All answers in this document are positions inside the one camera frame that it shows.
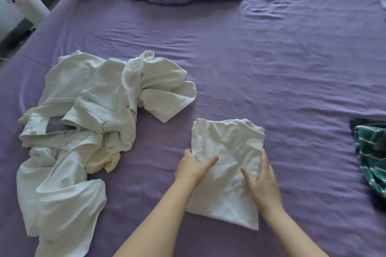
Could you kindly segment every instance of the white fabric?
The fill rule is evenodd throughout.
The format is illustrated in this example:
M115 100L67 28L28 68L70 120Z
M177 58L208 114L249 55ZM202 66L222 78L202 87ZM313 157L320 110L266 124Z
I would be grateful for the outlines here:
M196 87L185 76L151 51L127 62L80 51L58 58L38 106L20 119L31 151L17 193L27 235L39 236L35 257L87 253L106 203L104 182L87 181L87 172L111 171L131 149L138 107L166 122L191 103Z
M196 187L186 211L258 230L258 210L240 168L258 176L263 142L264 129L247 119L197 119L192 128L193 155L199 162L218 155L219 161Z

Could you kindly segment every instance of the forearm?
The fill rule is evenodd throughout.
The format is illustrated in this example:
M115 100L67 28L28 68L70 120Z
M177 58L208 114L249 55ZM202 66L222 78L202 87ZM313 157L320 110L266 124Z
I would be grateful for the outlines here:
M264 217L288 257L328 257L283 210Z
M171 257L194 188L193 182L174 182L114 257Z

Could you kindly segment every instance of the purple bed sheet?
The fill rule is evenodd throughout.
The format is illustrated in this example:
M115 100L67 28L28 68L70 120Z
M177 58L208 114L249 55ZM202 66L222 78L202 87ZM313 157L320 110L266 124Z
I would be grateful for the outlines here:
M386 255L386 215L369 198L349 119L386 118L386 23L379 0L242 0L160 6L135 0L62 0L0 73L0 248L33 256L15 177L28 158L17 119L35 106L57 57L81 50L128 60L144 50L195 82L195 102L163 124L140 110L133 149L106 182L87 256L112 256L173 182L196 118L247 118L265 148L284 206L331 257ZM258 232L186 214L174 255L284 256Z

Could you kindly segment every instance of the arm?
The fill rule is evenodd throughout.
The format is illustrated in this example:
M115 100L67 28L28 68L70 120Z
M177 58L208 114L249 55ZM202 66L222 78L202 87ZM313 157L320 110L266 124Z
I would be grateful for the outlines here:
M261 153L258 180L246 168L241 168L241 172L253 202L288 257L328 257L285 212L273 168L264 150Z
M218 159L215 156L200 163L190 149L185 150L175 182L114 257L171 257L191 194Z

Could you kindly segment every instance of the hand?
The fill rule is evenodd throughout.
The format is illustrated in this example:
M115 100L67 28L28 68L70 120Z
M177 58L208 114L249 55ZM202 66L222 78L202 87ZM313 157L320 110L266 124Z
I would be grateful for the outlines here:
M256 180L252 173L244 167L241 168L241 172L249 187L252 200L264 218L272 211L284 211L276 177L272 166L268 162L264 149L261 151L258 180Z
M184 151L184 157L180 161L177 167L177 171L174 173L175 180L188 180L192 181L197 186L204 178L206 173L215 163L219 160L219 156L213 156L207 159L205 162L198 162L192 155L190 149Z

